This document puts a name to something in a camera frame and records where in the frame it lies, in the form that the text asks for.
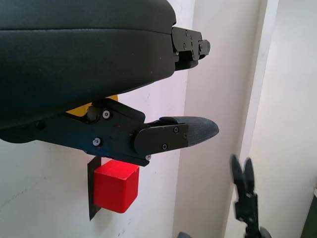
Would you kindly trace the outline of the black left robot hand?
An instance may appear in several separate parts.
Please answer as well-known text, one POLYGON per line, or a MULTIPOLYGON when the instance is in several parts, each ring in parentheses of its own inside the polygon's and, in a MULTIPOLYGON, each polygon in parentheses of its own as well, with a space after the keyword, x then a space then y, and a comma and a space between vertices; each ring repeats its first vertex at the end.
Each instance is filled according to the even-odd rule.
POLYGON ((176 27, 166 0, 3 0, 0 137, 146 166, 219 132, 201 117, 145 115, 111 99, 197 66, 200 32, 176 27))

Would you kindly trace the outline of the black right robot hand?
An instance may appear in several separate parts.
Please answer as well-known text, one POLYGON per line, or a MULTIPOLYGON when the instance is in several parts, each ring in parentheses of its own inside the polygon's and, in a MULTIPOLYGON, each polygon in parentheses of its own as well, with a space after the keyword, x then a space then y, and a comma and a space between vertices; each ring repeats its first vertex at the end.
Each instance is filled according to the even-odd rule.
POLYGON ((237 189, 234 203, 235 219, 246 224, 244 237, 271 238, 264 227, 259 226, 258 195, 255 192, 255 176, 252 160, 247 158, 242 169, 237 157, 230 157, 231 175, 237 189))

